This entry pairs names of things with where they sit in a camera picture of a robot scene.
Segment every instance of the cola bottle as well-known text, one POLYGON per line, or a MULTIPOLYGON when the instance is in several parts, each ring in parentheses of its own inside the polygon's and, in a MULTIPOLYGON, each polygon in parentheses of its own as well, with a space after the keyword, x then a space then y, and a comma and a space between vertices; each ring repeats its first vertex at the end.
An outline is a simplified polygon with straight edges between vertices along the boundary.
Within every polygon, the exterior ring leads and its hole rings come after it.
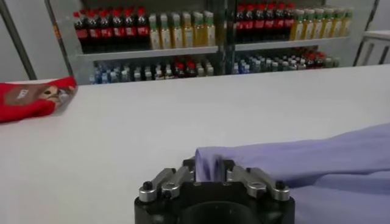
POLYGON ((145 15, 144 7, 138 8, 137 15, 138 15, 138 21, 137 21, 138 44, 143 49, 150 49, 151 41, 149 38, 149 24, 145 15))
POLYGON ((88 29, 90 33, 90 48, 91 51, 101 51, 101 30, 99 27, 99 18, 95 12, 90 10, 88 12, 88 29))
POLYGON ((116 9, 113 11, 112 24, 114 27, 115 48, 122 50, 126 44, 126 31, 124 28, 124 20, 121 16, 121 11, 116 9))
POLYGON ((113 49, 113 27, 108 11, 103 10, 100 12, 100 28, 101 28, 101 44, 106 51, 113 49))
POLYGON ((126 42, 128 48, 134 48, 137 45, 137 26, 134 15, 134 8, 126 9, 124 25, 126 28, 126 42))

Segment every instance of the bottle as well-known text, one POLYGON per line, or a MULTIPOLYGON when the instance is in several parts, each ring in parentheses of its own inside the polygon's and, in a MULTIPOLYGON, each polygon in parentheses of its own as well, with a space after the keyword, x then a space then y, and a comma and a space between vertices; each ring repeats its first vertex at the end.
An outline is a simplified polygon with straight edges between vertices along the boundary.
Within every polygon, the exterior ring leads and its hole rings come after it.
POLYGON ((324 20, 324 10, 323 9, 316 9, 316 19, 314 21, 314 28, 313 33, 311 35, 311 39, 319 39, 322 25, 324 20))
POLYGON ((182 48, 183 47, 183 30, 180 25, 180 15, 172 13, 173 20, 173 34, 172 34, 172 47, 182 48))
POLYGON ((237 14, 236 14, 236 21, 235 21, 235 27, 236 27, 236 43, 242 43, 244 39, 244 11, 245 6, 240 4, 237 7, 237 14))
POLYGON ((253 37, 254 29, 254 5, 248 4, 246 7, 246 13, 244 17, 244 30, 243 30, 243 41, 245 43, 251 42, 253 37))
POLYGON ((194 31, 191 25, 191 14, 188 12, 183 12, 183 40, 185 47, 194 46, 194 31))
POLYGON ((203 14, 199 12, 194 13, 195 27, 194 27, 194 42, 196 47, 204 45, 205 41, 205 27, 203 25, 203 14))
POLYGON ((336 9, 336 16, 333 20, 333 24, 330 31, 331 37, 340 37, 340 31, 342 26, 342 21, 344 19, 345 13, 344 9, 336 9))
POLYGON ((85 20, 80 17, 79 12, 73 13, 74 17, 74 30, 76 31, 77 38, 80 41, 81 48, 84 53, 88 52, 88 31, 87 31, 87 25, 84 23, 85 20))
POLYGON ((282 40, 284 37, 285 28, 285 4, 279 3, 277 10, 275 10, 275 23, 274 23, 274 38, 276 40, 282 40))
POLYGON ((296 19, 294 25, 291 28, 290 40, 301 40, 303 34, 303 16, 305 12, 303 10, 296 10, 296 19))
POLYGON ((124 26, 126 28, 126 42, 128 48, 137 47, 137 26, 135 24, 134 8, 129 8, 124 11, 125 19, 124 26))
POLYGON ((289 40, 291 28, 294 24, 294 7, 293 3, 287 4, 287 9, 285 10, 285 28, 283 33, 283 39, 289 40))
POLYGON ((126 44, 126 34, 124 29, 124 20, 121 12, 117 9, 113 12, 112 23, 114 27, 114 37, 117 49, 122 49, 126 44))
POLYGON ((157 30, 157 18, 155 14, 149 17, 149 24, 151 27, 151 45, 153 50, 161 49, 160 34, 157 30))
POLYGON ((274 37, 274 4, 268 4, 268 8, 265 14, 265 24, 264 24, 264 40, 272 40, 274 37))
POLYGON ((350 26, 352 22, 353 8, 346 10, 346 17, 342 20, 340 37, 347 37, 350 33, 350 26))
POLYGON ((322 30, 320 34, 320 38, 330 38, 330 31, 332 29, 333 24, 333 9, 325 9, 325 19, 322 24, 322 30))
POLYGON ((254 24, 254 36, 253 40, 254 41, 261 41, 263 40, 263 35, 264 35, 264 11, 266 9, 265 4, 258 4, 257 5, 257 10, 254 14, 255 18, 255 24, 254 24))
POLYGON ((207 46, 215 46, 214 14, 205 12, 207 26, 207 46))
POLYGON ((100 28, 102 34, 101 44, 106 51, 109 51, 113 49, 113 28, 106 10, 100 12, 100 28))
POLYGON ((99 27, 99 19, 96 18, 93 10, 88 12, 88 29, 90 31, 90 46, 91 51, 99 51, 101 50, 101 37, 102 33, 99 27))
POLYGON ((172 47, 171 45, 171 33, 168 28, 168 17, 165 13, 161 14, 160 16, 161 20, 161 45, 163 49, 170 49, 172 47))
POLYGON ((138 34, 138 44, 143 49, 150 49, 150 35, 149 35, 149 25, 147 23, 147 18, 145 16, 144 7, 139 7, 137 10, 138 21, 137 21, 137 34, 138 34))
POLYGON ((313 9, 306 10, 306 20, 303 22, 303 32, 301 40, 310 40, 313 34, 314 27, 314 13, 313 9))

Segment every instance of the plastic bottle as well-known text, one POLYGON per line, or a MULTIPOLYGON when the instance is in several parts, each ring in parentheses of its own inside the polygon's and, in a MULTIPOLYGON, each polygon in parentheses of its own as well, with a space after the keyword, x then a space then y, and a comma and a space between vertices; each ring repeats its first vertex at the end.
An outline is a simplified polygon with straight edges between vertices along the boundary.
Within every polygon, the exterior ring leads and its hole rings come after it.
POLYGON ((205 12, 206 30, 207 30, 207 46, 215 46, 215 26, 214 14, 205 12))
POLYGON ((236 14, 236 21, 235 21, 237 43, 242 43, 244 38, 244 24, 245 24, 244 11, 245 11, 245 6, 240 4, 237 7, 237 14, 236 14))
POLYGON ((303 22, 302 40, 310 40, 313 34, 314 13, 313 9, 306 10, 306 20, 303 22))
POLYGON ((321 35, 322 25, 324 20, 324 10, 316 9, 316 19, 314 20, 313 33, 311 39, 319 39, 321 35))
POLYGON ((160 34, 157 29, 157 18, 155 14, 149 17, 149 24, 151 27, 151 45, 153 50, 161 49, 160 34))
POLYGON ((275 5, 268 4, 268 8, 265 14, 265 24, 264 24, 264 40, 273 40, 274 39, 274 23, 275 23, 275 5))
POLYGON ((279 3, 275 10, 274 38, 282 40, 285 33, 285 4, 279 3))
POLYGON ((350 34, 350 26, 352 22, 353 8, 346 10, 346 17, 342 20, 340 37, 347 37, 350 34))
POLYGON ((147 23, 147 18, 145 16, 145 9, 139 7, 137 10, 137 34, 138 34, 138 44, 145 49, 150 48, 150 35, 149 35, 149 25, 147 23))
POLYGON ((168 28, 168 17, 165 13, 161 14, 161 46, 163 49, 170 49, 171 45, 171 33, 168 28))
POLYGON ((296 10, 296 19, 294 25, 291 28, 290 40, 301 40, 303 34, 303 16, 305 12, 303 10, 296 10))
POLYGON ((285 28, 283 32, 283 39, 288 40, 290 37, 291 29, 294 25, 294 7, 293 3, 287 4, 287 9, 285 10, 285 28))
POLYGON ((320 38, 330 38, 330 31, 332 30, 333 24, 333 9, 325 9, 325 19, 322 24, 322 30, 320 34, 320 38))
POLYGON ((254 14, 255 24, 254 24, 254 32, 253 32, 253 40, 261 41, 263 40, 264 35, 264 11, 266 9, 265 4, 258 4, 257 10, 254 14))
POLYGON ((345 10, 344 9, 336 9, 336 16, 333 20, 333 24, 330 31, 331 37, 340 37, 340 31, 342 26, 342 21, 345 16, 345 10))
POLYGON ((194 46, 194 31, 191 25, 191 14, 188 12, 183 12, 183 40, 185 47, 194 46))
POLYGON ((172 13, 173 30, 172 30, 172 47, 182 48, 183 47, 183 30, 180 25, 180 15, 172 13))

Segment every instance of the red-labeled bottle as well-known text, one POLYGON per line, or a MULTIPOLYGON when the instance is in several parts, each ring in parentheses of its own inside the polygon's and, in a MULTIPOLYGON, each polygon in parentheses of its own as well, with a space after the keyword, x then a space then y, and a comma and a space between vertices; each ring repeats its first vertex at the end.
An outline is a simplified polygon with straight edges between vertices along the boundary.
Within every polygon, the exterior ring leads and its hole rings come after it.
POLYGON ((114 10, 112 24, 114 27, 114 39, 116 43, 116 49, 122 50, 126 43, 126 31, 124 28, 124 20, 121 15, 121 11, 118 9, 114 10))
POLYGON ((112 50, 114 30, 107 10, 100 12, 100 29, 102 34, 101 43, 103 44, 104 49, 106 51, 112 50))
POLYGON ((285 28, 283 32, 283 39, 289 40, 291 28, 294 24, 294 7, 293 3, 287 4, 287 8, 285 10, 285 28))
POLYGON ((138 22, 137 22, 138 44, 143 49, 150 49, 151 41, 149 37, 149 23, 145 15, 144 7, 138 8, 137 15, 138 15, 138 22))
POLYGON ((244 12, 245 12, 245 6, 239 5, 237 7, 237 14, 236 14, 236 21, 235 21, 235 27, 236 27, 236 42, 242 43, 244 39, 244 12))
POLYGON ((254 5, 248 4, 246 7, 245 17, 244 17, 244 37, 243 41, 248 43, 253 41, 254 34, 254 5))
POLYGON ((126 42, 128 48, 134 48, 137 45, 137 26, 134 15, 134 8, 129 8, 124 11, 124 25, 126 28, 126 42))
POLYGON ((265 14, 265 24, 264 24, 264 39, 273 40, 274 39, 274 23, 275 23, 275 5, 268 4, 268 8, 265 14))
POLYGON ((254 40, 262 41, 264 38, 264 11, 266 9, 265 4, 258 4, 255 12, 255 24, 254 24, 254 40))
POLYGON ((283 39, 284 28, 285 28, 285 4, 279 3, 278 8, 275 10, 274 38, 276 40, 283 39))
POLYGON ((88 30, 90 33, 90 46, 91 51, 100 51, 101 48, 101 37, 102 33, 99 27, 99 18, 96 19, 94 11, 88 12, 88 30))

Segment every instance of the shelving unit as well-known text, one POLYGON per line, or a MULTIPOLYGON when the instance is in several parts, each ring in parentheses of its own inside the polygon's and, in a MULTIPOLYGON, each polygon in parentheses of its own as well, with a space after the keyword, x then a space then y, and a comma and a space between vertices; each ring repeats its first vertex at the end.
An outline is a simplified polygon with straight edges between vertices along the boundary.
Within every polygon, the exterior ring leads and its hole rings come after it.
POLYGON ((164 50, 150 50, 150 51, 125 51, 125 52, 109 52, 98 54, 79 54, 78 59, 85 61, 99 61, 99 60, 120 60, 133 58, 151 58, 151 57, 167 57, 178 55, 196 55, 196 54, 215 54, 218 51, 217 46, 212 47, 191 47, 191 48, 177 48, 164 50))
POLYGON ((281 49, 289 47, 308 47, 322 44, 341 44, 343 41, 348 41, 348 37, 326 38, 315 40, 299 40, 299 41, 275 41, 262 43, 236 44, 236 51, 256 51, 265 49, 281 49))

